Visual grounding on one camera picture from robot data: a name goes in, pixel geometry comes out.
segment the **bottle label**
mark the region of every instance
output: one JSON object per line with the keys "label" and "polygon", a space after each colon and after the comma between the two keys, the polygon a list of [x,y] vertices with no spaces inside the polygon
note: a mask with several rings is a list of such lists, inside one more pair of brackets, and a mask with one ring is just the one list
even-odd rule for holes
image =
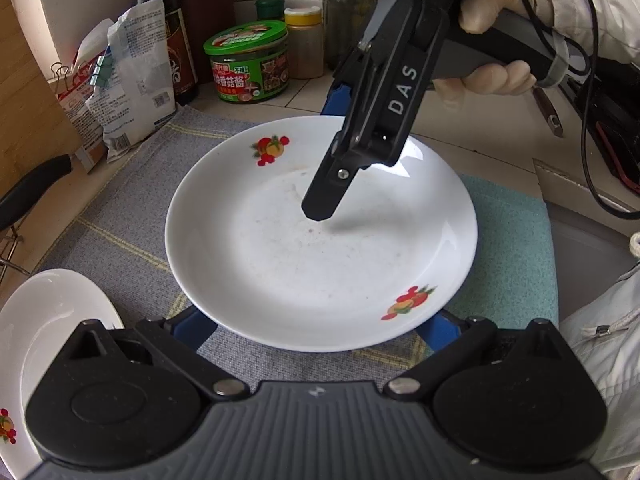
{"label": "bottle label", "polygon": [[169,64],[174,80],[174,93],[178,96],[193,88],[198,82],[198,77],[193,66],[182,9],[170,12],[165,16],[165,20]]}
{"label": "bottle label", "polygon": [[225,101],[260,101],[279,94],[289,84],[286,50],[246,61],[220,63],[211,59],[211,69],[218,94]]}

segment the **plate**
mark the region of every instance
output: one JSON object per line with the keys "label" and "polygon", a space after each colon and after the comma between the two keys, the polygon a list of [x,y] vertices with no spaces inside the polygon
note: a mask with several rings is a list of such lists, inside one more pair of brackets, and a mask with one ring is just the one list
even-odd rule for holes
{"label": "plate", "polygon": [[178,186],[165,225],[169,264],[220,325],[289,350],[362,348],[414,329],[464,282],[478,240],[473,204],[414,138],[394,167],[361,171],[332,218],[305,217],[303,196],[343,120],[251,128]]}
{"label": "plate", "polygon": [[24,410],[73,330],[85,319],[123,328],[111,301],[88,278],[72,270],[40,272],[24,282],[0,310],[0,412],[15,444],[0,437],[0,457],[18,480],[42,459],[24,425]]}

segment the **soy sauce bottle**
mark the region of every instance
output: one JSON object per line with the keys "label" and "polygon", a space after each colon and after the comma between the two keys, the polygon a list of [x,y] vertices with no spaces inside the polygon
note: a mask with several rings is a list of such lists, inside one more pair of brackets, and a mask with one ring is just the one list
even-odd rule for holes
{"label": "soy sauce bottle", "polygon": [[175,100],[181,105],[185,105],[198,95],[198,76],[196,76],[193,65],[180,2],[178,0],[162,0],[162,2],[164,3],[166,43],[174,81]]}

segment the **hand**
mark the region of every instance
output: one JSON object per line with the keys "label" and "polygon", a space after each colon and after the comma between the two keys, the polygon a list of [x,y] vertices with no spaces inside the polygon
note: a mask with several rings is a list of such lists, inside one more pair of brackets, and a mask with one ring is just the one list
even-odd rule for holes
{"label": "hand", "polygon": [[[553,8],[550,0],[530,2],[542,22],[551,26]],[[527,17],[521,0],[462,0],[460,27],[470,34],[482,34],[491,28],[503,9]],[[444,104],[457,108],[464,99],[465,89],[477,94],[518,95],[535,85],[536,78],[526,62],[514,61],[507,66],[484,65],[463,79],[437,79],[433,83]]]}

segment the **drawstring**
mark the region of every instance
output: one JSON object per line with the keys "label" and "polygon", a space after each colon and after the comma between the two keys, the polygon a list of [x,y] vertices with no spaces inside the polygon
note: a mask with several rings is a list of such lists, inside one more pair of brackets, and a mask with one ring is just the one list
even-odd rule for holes
{"label": "drawstring", "polygon": [[602,337],[620,330],[627,330],[630,323],[640,317],[640,306],[610,325],[583,326],[580,332],[585,337]]}

